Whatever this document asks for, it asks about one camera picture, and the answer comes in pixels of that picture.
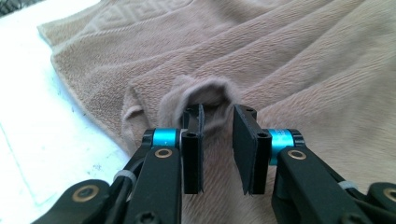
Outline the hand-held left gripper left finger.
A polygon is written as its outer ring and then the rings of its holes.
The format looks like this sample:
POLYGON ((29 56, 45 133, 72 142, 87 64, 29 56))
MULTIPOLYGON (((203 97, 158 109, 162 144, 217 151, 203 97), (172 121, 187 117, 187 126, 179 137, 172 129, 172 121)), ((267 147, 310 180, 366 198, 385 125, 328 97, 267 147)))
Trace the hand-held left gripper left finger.
POLYGON ((180 224, 182 196, 203 190, 205 112, 191 105, 181 128, 145 131, 124 170, 133 180, 124 224, 180 224))

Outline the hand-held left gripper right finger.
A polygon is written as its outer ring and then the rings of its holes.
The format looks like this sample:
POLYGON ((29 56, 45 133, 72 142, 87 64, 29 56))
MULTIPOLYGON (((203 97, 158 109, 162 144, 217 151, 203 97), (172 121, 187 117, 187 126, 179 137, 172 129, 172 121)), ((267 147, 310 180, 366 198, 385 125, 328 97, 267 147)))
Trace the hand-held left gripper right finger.
POLYGON ((272 207, 278 224, 364 224, 364 213, 341 179, 290 130, 265 130, 248 106, 233 108, 233 155, 243 191, 263 194, 276 166, 272 207))

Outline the white grid mat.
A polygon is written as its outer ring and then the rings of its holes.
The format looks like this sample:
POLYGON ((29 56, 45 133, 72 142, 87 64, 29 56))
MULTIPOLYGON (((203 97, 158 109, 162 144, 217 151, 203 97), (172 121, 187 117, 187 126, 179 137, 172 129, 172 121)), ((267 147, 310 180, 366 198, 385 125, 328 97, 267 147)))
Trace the white grid mat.
POLYGON ((126 154, 72 99, 38 25, 98 0, 44 0, 0 18, 0 224, 31 224, 77 182, 109 182, 126 154))

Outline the brown towel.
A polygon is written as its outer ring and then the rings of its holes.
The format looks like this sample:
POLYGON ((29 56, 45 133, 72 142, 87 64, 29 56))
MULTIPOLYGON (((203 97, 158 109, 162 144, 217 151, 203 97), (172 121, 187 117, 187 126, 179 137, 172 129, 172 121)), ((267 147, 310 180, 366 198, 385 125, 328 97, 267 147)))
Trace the brown towel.
POLYGON ((274 224, 233 160, 234 104, 366 188, 396 183, 396 0, 100 0, 42 24, 88 115, 134 153, 145 130, 205 108, 205 186, 183 224, 274 224))

